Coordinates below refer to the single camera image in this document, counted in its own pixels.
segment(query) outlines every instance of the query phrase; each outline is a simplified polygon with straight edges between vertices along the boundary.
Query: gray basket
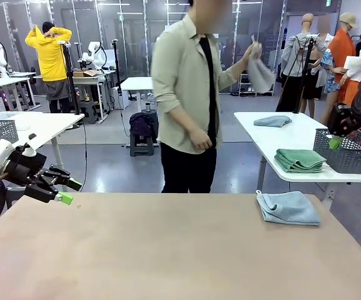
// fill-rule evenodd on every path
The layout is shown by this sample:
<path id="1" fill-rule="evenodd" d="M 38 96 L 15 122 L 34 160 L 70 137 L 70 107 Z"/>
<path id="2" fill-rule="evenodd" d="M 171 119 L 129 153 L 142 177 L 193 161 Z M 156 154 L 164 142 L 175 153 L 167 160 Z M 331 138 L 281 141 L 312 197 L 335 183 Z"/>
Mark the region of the gray basket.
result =
<path id="1" fill-rule="evenodd" d="M 317 129 L 314 151 L 327 159 L 327 164 L 336 172 L 361 174 L 361 131 L 345 137 L 336 150 L 329 146 L 329 130 Z"/>
<path id="2" fill-rule="evenodd" d="M 18 142 L 18 133 L 14 120 L 0 120 L 0 140 L 5 139 L 11 144 Z"/>

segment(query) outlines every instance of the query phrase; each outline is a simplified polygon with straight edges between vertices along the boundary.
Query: gray shorts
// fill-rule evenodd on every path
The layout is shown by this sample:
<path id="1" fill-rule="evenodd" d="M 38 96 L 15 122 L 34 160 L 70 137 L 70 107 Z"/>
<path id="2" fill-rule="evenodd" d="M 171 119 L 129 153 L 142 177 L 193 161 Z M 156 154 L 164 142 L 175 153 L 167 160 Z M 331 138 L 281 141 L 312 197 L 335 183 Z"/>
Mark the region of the gray shorts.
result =
<path id="1" fill-rule="evenodd" d="M 69 97 L 68 80 L 43 81 L 48 101 L 60 100 Z"/>

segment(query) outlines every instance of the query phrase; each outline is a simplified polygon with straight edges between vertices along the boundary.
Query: stack of green towels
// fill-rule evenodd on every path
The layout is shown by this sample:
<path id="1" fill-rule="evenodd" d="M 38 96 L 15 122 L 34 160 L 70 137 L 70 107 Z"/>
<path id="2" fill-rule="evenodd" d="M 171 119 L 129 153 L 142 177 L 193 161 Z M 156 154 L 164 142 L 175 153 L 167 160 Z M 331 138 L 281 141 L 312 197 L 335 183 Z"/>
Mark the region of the stack of green towels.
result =
<path id="1" fill-rule="evenodd" d="M 321 173 L 326 161 L 314 150 L 278 149 L 275 160 L 287 173 Z"/>

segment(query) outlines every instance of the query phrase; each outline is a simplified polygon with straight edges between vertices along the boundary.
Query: black beanie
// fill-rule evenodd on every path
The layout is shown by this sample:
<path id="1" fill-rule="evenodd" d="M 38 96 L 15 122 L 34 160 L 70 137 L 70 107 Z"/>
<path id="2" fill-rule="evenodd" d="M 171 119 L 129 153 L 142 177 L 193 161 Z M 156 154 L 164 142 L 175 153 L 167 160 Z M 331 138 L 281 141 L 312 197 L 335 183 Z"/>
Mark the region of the black beanie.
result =
<path id="1" fill-rule="evenodd" d="M 42 25 L 42 31 L 43 31 L 43 33 L 46 33 L 53 27 L 54 27 L 54 24 L 52 22 L 44 22 Z"/>

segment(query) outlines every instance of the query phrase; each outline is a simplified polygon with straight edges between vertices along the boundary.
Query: gray jacket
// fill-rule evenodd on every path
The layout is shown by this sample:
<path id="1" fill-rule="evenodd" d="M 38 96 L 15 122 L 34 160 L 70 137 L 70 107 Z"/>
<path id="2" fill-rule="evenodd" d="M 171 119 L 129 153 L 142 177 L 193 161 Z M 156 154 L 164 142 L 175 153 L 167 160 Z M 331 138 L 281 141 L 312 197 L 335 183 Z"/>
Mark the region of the gray jacket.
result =
<path id="1" fill-rule="evenodd" d="M 281 68 L 282 73 L 286 76 L 301 77 L 308 53 L 309 39 L 307 35 L 310 33 L 299 33 L 289 38 L 282 54 Z M 315 37 L 316 47 L 322 54 L 325 53 L 327 47 L 320 37 Z"/>

